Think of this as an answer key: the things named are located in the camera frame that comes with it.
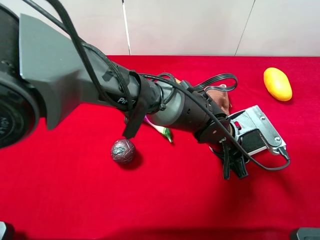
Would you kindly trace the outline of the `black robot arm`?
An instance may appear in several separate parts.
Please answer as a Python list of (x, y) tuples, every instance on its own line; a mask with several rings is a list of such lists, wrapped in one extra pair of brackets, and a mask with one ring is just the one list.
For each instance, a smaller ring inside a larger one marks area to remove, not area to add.
[(220, 147), (223, 176), (247, 176), (250, 156), (236, 127), (208, 95), (210, 82), (192, 86), (173, 75), (137, 73), (82, 40), (60, 1), (51, 5), (58, 32), (41, 20), (0, 7), (0, 146), (27, 138), (41, 118), (54, 129), (81, 103), (114, 107), (127, 117), (123, 136), (133, 138), (146, 115), (153, 124), (190, 132)]

